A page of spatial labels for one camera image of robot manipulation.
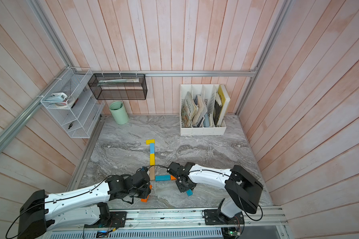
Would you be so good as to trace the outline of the natural wood block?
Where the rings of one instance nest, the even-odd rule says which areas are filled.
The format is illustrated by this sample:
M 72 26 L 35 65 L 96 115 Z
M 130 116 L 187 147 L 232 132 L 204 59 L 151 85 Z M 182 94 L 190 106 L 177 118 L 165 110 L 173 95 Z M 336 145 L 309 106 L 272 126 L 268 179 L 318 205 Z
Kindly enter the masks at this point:
M 150 174 L 150 180 L 155 181 L 155 167 L 154 166 L 150 167 L 149 174 Z

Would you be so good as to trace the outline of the teal block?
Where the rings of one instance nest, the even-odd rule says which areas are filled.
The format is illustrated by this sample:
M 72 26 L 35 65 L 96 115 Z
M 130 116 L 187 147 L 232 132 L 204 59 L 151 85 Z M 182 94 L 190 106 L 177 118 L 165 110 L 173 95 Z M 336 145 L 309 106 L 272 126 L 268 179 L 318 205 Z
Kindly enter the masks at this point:
M 186 194 L 189 197 L 189 196 L 193 195 L 193 191 L 191 189 L 189 189 L 186 191 Z
M 155 176 L 155 181 L 171 181 L 170 175 L 157 175 Z

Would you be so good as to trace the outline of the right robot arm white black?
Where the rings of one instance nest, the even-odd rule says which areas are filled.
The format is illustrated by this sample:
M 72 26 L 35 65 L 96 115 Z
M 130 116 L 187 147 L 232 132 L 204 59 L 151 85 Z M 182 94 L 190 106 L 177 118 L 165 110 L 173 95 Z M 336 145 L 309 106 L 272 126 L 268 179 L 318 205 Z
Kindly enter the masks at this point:
M 197 184 L 224 189 L 229 197 L 218 209 L 204 210 L 207 225 L 228 224 L 235 216 L 256 214 L 263 185 L 242 166 L 232 169 L 214 169 L 188 162 L 184 166 L 172 162 L 167 172 L 176 179 L 180 192 L 192 192 Z

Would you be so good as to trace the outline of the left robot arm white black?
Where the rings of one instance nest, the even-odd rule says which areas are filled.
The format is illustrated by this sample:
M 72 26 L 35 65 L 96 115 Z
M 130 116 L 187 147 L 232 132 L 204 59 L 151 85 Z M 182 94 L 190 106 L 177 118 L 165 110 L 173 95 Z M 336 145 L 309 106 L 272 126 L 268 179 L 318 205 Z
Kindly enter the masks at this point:
M 43 235 L 53 218 L 68 211 L 114 199 L 147 199 L 150 177 L 145 171 L 134 175 L 110 175 L 98 184 L 60 194 L 34 192 L 20 209 L 18 239 L 34 239 Z

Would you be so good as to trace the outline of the long yellow block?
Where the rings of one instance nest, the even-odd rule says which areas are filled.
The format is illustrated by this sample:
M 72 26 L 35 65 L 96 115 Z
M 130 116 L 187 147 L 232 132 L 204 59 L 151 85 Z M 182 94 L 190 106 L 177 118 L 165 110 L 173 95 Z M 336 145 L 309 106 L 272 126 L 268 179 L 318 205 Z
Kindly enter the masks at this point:
M 150 166 L 155 165 L 155 154 L 150 154 Z

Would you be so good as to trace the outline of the light blue block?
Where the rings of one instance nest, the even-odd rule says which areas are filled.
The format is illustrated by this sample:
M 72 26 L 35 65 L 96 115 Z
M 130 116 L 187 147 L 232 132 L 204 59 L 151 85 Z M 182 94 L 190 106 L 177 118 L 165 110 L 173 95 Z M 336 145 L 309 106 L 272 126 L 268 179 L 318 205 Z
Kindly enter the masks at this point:
M 150 154 L 155 154 L 155 144 L 154 143 L 150 144 Z

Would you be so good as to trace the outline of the short yellow block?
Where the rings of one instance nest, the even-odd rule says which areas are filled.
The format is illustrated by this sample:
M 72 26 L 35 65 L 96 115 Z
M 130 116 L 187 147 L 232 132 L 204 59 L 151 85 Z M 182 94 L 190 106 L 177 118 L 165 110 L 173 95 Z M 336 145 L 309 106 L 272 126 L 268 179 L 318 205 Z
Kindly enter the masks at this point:
M 152 144 L 152 143 L 155 143 L 155 140 L 154 140 L 154 139 L 146 140 L 146 144 Z

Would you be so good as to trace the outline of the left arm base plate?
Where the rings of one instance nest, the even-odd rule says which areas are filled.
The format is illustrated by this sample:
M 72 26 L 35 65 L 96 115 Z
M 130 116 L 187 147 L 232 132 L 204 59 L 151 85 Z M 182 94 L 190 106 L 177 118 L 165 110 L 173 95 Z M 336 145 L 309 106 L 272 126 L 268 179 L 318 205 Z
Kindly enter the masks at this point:
M 105 229 L 105 228 L 123 228 L 125 227 L 127 212 L 110 212 L 109 215 L 101 215 L 100 219 L 92 224 L 85 225 L 84 228 L 96 228 L 96 229 Z

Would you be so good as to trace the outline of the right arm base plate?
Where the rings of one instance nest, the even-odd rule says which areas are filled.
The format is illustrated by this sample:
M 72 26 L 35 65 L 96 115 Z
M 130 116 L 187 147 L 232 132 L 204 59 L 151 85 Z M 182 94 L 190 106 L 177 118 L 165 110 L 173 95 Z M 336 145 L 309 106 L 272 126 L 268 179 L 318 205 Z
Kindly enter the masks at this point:
M 236 214 L 234 217 L 229 218 L 224 215 L 218 209 L 206 209 L 202 212 L 203 218 L 206 225 L 214 226 L 214 225 L 244 225 L 244 218 L 242 213 Z

